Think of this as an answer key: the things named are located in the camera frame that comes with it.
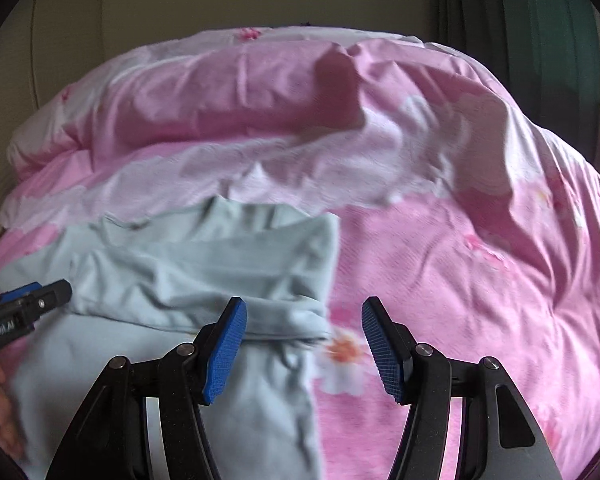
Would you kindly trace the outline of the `person's left hand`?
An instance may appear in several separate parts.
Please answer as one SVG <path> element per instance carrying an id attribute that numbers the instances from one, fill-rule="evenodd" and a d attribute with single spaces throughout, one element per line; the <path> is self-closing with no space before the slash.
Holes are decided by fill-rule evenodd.
<path id="1" fill-rule="evenodd" d="M 14 404 L 7 394 L 7 377 L 0 365 L 0 447 L 13 460 L 24 455 L 23 442 L 15 418 Z"/>

